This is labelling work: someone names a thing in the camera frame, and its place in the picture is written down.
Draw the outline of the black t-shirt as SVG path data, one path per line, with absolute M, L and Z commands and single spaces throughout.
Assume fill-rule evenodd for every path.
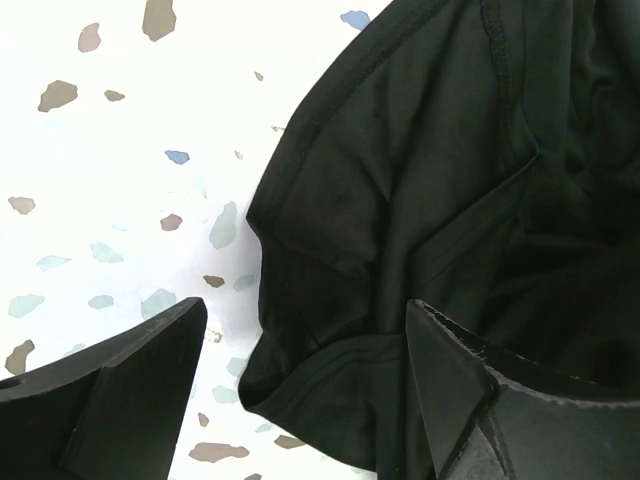
M 639 5 L 394 1 L 292 116 L 247 221 L 243 408 L 381 479 L 439 479 L 420 300 L 639 401 Z

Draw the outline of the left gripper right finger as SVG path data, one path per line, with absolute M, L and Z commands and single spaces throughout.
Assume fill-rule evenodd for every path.
M 542 367 L 411 300 L 406 334 L 439 479 L 639 476 L 639 401 Z

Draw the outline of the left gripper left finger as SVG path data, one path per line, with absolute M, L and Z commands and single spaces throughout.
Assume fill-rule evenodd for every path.
M 117 336 L 1 383 L 1 476 L 165 479 L 207 324 L 187 298 Z

